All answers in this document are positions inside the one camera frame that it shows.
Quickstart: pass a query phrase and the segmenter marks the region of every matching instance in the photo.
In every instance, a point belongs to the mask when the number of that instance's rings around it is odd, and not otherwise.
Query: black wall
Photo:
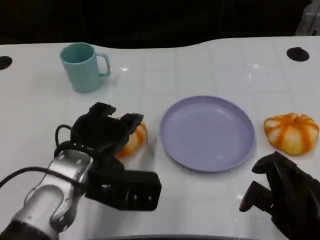
[[[0,44],[163,48],[292,36],[310,0],[0,0]]]

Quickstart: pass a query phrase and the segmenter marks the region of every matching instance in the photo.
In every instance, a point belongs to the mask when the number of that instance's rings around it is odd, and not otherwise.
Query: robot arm
[[[158,175],[125,170],[114,158],[143,116],[126,114],[121,120],[108,117],[114,111],[114,107],[98,102],[78,118],[70,141],[58,144],[48,167],[69,181],[45,174],[0,234],[0,240],[58,240],[74,222],[83,195],[119,210],[157,208],[161,192]]]

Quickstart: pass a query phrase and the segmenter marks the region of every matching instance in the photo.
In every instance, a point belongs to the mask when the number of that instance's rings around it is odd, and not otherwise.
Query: table surface
[[[275,149],[263,131],[267,117],[306,113],[320,124],[320,37],[220,39],[168,49],[111,49],[112,74],[89,94],[73,91],[58,58],[66,43],[1,45],[0,55],[12,65],[0,71],[0,176],[26,166],[46,167],[52,160],[54,131],[72,125],[96,102],[114,105],[116,116],[127,112],[145,115],[154,152],[146,149],[127,161],[132,169],[156,171],[162,183],[157,210],[120,212],[94,201],[80,200],[74,224],[62,240],[145,234],[202,234],[260,240],[282,240],[267,213],[253,208],[239,212],[243,194],[255,180],[267,186],[252,166]],[[310,54],[306,62],[289,59],[291,47]],[[213,95],[240,106],[251,118],[257,138],[253,156],[224,173],[203,174],[169,159],[157,138],[164,111],[179,99]],[[62,139],[68,138],[63,131]],[[320,147],[301,157],[298,166],[320,179]],[[25,173],[0,190],[3,229],[23,204],[40,173]]]

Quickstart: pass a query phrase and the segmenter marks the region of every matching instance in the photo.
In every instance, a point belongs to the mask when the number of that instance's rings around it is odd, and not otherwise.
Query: toy pumpkin
[[[269,143],[289,155],[309,152],[319,135],[319,127],[313,119],[293,112],[270,117],[263,127]]]
[[[115,157],[123,158],[134,154],[138,150],[139,146],[146,140],[147,133],[146,124],[142,122],[136,128],[134,133],[129,136],[129,141]]]

